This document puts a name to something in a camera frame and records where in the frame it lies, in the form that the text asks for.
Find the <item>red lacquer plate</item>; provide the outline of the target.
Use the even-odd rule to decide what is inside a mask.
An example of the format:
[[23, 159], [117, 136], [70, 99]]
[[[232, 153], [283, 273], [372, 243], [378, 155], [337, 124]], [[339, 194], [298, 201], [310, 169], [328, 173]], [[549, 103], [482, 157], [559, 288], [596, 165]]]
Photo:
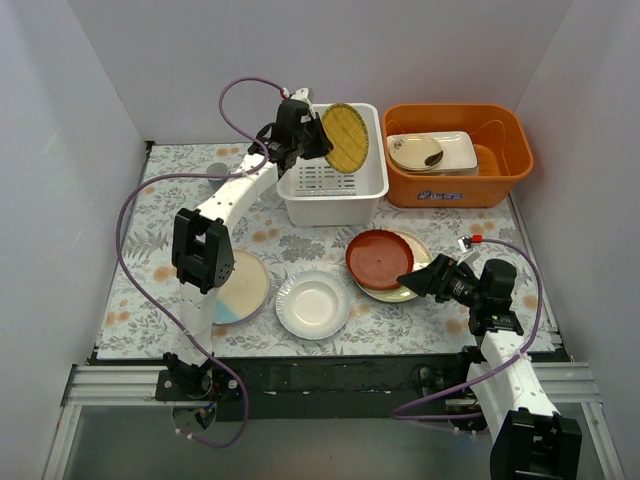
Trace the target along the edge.
[[364, 231], [349, 243], [345, 261], [354, 279], [373, 290], [398, 288], [397, 278], [413, 271], [414, 254], [398, 234], [384, 229]]

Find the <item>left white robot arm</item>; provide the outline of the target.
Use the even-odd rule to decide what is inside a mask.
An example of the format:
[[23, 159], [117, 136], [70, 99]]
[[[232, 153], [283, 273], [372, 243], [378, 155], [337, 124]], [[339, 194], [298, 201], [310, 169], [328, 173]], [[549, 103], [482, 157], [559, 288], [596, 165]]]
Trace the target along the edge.
[[173, 228], [172, 264], [180, 282], [179, 320], [186, 329], [176, 353], [163, 361], [172, 380], [190, 399], [205, 398], [213, 386], [211, 332], [220, 288], [234, 269], [231, 234], [249, 207], [300, 158], [321, 158], [333, 149], [310, 90], [284, 98], [276, 120], [263, 127], [240, 167], [196, 209], [181, 209]]

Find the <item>round woven bamboo mat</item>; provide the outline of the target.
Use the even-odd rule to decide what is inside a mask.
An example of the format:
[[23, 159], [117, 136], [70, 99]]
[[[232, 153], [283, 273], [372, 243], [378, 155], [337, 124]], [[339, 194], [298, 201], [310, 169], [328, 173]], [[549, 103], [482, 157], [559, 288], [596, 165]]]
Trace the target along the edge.
[[353, 174], [365, 163], [369, 152], [366, 124], [357, 110], [346, 103], [336, 103], [322, 114], [322, 126], [332, 148], [325, 159], [342, 174]]

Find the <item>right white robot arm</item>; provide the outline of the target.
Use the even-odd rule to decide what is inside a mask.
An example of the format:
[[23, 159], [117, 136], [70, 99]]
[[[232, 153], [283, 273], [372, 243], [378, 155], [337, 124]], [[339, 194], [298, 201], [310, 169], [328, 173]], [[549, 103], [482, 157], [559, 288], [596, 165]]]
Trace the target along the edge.
[[466, 264], [439, 255], [398, 281], [421, 297], [454, 300], [469, 309], [469, 330], [479, 339], [481, 360], [457, 367], [452, 383], [460, 395], [479, 402], [493, 441], [491, 477], [574, 479], [581, 429], [559, 413], [527, 355], [530, 342], [511, 309], [516, 275], [516, 268], [501, 259], [486, 261], [475, 276]]

